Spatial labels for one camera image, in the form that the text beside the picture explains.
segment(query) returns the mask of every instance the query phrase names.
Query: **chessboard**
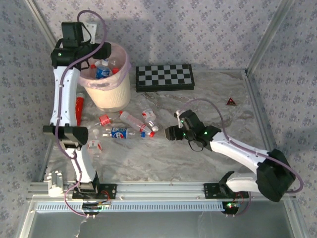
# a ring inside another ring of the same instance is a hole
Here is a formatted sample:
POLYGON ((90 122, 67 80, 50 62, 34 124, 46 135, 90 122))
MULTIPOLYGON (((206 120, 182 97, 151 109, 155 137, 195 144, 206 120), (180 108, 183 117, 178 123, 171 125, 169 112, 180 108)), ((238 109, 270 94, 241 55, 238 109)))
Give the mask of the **chessboard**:
POLYGON ((136 67, 137 92, 193 90, 194 86, 190 64, 136 67))

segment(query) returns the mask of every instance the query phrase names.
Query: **marble table surface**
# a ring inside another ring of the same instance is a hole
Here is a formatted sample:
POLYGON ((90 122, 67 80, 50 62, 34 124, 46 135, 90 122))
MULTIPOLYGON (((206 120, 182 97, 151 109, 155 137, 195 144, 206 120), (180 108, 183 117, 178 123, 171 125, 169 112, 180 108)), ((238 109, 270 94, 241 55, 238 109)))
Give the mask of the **marble table surface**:
MULTIPOLYGON (((254 112, 240 73, 194 71, 195 90, 143 93, 152 106, 160 123, 160 131, 153 138, 100 139, 103 152, 93 157, 92 163, 101 181, 218 181, 228 171, 248 172, 234 160, 204 149, 194 152, 187 141, 168 141, 164 129, 177 124, 173 116, 184 103, 194 98, 206 98, 220 109, 227 133, 238 140, 258 148, 264 148, 254 112), (228 99, 237 106, 226 106, 228 99)), ((142 119, 135 85, 131 85, 131 101, 125 108, 133 116, 142 119)), ((220 117, 208 103, 198 102, 188 109, 196 112, 205 125, 221 127, 220 117)), ((82 126, 98 122, 104 113, 92 100, 85 99, 82 126)), ((52 150, 46 174, 60 170, 64 180, 73 181, 75 172, 55 146, 52 150)))

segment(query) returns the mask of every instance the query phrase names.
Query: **trash bin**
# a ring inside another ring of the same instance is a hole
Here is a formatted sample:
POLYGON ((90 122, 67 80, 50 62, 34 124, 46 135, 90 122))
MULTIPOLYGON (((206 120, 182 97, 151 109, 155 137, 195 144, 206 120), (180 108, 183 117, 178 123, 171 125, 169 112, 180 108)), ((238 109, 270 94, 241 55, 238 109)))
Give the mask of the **trash bin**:
MULTIPOLYGON (((118 73, 108 78, 96 80, 96 68, 84 69, 80 73, 78 83, 86 89, 100 110, 118 112, 130 102, 129 69, 131 64, 125 49, 116 43, 111 43, 110 57, 116 57, 116 67, 120 69, 118 73)), ((96 59, 90 58, 89 64, 93 65, 96 61, 96 59)))

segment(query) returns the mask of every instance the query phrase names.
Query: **red triangle marker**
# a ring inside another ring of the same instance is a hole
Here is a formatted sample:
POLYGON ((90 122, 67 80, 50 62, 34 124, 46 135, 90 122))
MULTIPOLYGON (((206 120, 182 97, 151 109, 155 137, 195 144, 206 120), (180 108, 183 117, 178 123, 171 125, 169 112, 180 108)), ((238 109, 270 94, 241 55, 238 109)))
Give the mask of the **red triangle marker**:
POLYGON ((227 104, 227 106, 236 106, 237 104, 232 100, 232 98, 229 98, 227 104))

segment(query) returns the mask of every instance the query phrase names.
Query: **wallpaper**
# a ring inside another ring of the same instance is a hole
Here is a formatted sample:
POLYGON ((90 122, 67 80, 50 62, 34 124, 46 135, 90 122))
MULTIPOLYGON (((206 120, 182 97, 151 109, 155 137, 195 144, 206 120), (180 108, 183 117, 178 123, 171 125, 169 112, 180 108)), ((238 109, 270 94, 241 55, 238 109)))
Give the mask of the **wallpaper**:
POLYGON ((309 233, 317 237, 317 2, 296 0, 253 80, 277 147, 300 172, 297 195, 309 233))
MULTIPOLYGON (((279 0, 36 0, 57 38, 61 22, 84 9, 98 12, 107 39, 133 65, 191 63, 194 68, 244 69, 279 0)), ((95 21, 89 15, 81 20, 95 21)), ((99 27, 98 37, 103 32, 99 27)))
POLYGON ((0 1, 0 237, 11 238, 48 141, 54 79, 47 42, 23 0, 0 1))

